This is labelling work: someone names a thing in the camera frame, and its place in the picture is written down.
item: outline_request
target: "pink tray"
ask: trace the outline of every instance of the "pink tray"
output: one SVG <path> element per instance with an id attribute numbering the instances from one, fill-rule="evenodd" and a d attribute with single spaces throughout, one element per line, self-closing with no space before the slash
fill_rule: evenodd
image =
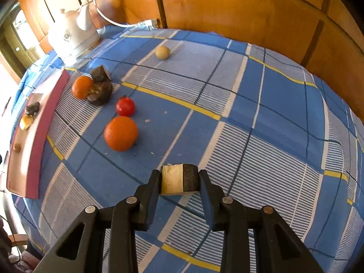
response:
<path id="1" fill-rule="evenodd" d="M 53 112 L 62 91 L 70 78 L 66 70 L 56 72 L 34 90 L 28 104 L 40 103 L 40 109 L 28 130 L 21 130 L 19 122 L 11 145 L 7 189 L 18 196 L 37 199 L 43 147 L 52 120 Z M 14 144 L 21 144 L 20 153 L 13 150 Z"/>

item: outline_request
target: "dark stone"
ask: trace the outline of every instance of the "dark stone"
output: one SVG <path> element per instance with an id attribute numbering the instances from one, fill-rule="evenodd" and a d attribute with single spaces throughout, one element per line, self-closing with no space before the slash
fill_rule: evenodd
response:
<path id="1" fill-rule="evenodd" d="M 110 76 L 106 72 L 103 65 L 93 69 L 90 74 L 94 83 L 111 81 Z"/>
<path id="2" fill-rule="evenodd" d="M 39 112 L 39 106 L 40 103 L 36 101 L 35 103 L 32 103 L 31 105 L 26 106 L 25 108 L 25 114 L 33 116 Z"/>
<path id="3" fill-rule="evenodd" d="M 102 106 L 109 102 L 112 94 L 111 81 L 94 83 L 88 93 L 87 100 L 94 106 Z"/>
<path id="4" fill-rule="evenodd" d="M 193 164 L 183 164 L 183 192 L 199 190 L 198 167 Z"/>

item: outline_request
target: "tablecloth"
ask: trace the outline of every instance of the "tablecloth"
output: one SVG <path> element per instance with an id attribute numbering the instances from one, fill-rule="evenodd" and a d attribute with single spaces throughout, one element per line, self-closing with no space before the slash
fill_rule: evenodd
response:
<path id="1" fill-rule="evenodd" d="M 172 51 L 168 60 L 155 57 L 159 45 Z M 325 272 L 342 272 L 355 256 L 364 241 L 364 127 L 324 81 L 274 51 L 174 29 L 105 38 L 84 60 L 70 71 L 50 124 L 39 199 L 13 196 L 41 252 L 86 206 L 115 205 L 153 169 L 192 163 L 241 203 L 272 205 Z M 31 88 L 20 87 L 15 119 L 24 97 L 61 68 L 57 61 L 54 55 L 31 84 L 22 81 Z M 75 79 L 98 65 L 114 87 L 103 107 L 71 93 Z M 130 150 L 114 152 L 103 128 L 122 95 L 136 104 L 139 137 Z M 204 221 L 199 193 L 161 197 L 149 231 L 136 233 L 139 271 L 219 271 L 222 241 Z M 255 272 L 252 231 L 249 242 Z"/>

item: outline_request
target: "wooden ball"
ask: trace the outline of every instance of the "wooden ball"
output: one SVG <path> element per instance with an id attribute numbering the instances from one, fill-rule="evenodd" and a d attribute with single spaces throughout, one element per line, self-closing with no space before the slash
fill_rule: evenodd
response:
<path id="1" fill-rule="evenodd" d="M 21 150 L 21 144 L 20 143 L 16 143 L 13 147 L 13 150 L 15 153 L 20 153 Z"/>
<path id="2" fill-rule="evenodd" d="M 166 60 L 171 55 L 171 51 L 167 46 L 158 46 L 155 49 L 155 56 L 160 60 Z"/>
<path id="3" fill-rule="evenodd" d="M 191 194 L 200 190 L 198 167 L 192 164 L 162 166 L 161 195 Z"/>

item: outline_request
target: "metal screw head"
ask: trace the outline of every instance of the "metal screw head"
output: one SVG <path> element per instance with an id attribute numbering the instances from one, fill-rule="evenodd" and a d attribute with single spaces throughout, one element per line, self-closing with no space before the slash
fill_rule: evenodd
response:
<path id="1" fill-rule="evenodd" d="M 274 209 L 271 206 L 265 206 L 265 207 L 263 207 L 263 211 L 264 211 L 264 213 L 272 214 Z"/>
<path id="2" fill-rule="evenodd" d="M 229 196 L 225 196 L 225 197 L 223 197 L 222 202 L 226 203 L 226 204 L 230 204 L 233 202 L 233 199 Z"/>
<path id="3" fill-rule="evenodd" d="M 126 202 L 129 203 L 129 204 L 134 204 L 135 202 L 137 202 L 138 199 L 134 196 L 130 196 L 126 199 Z"/>
<path id="4" fill-rule="evenodd" d="M 86 213 L 93 213 L 95 210 L 96 207 L 94 207 L 93 205 L 89 205 L 88 207 L 85 208 Z"/>

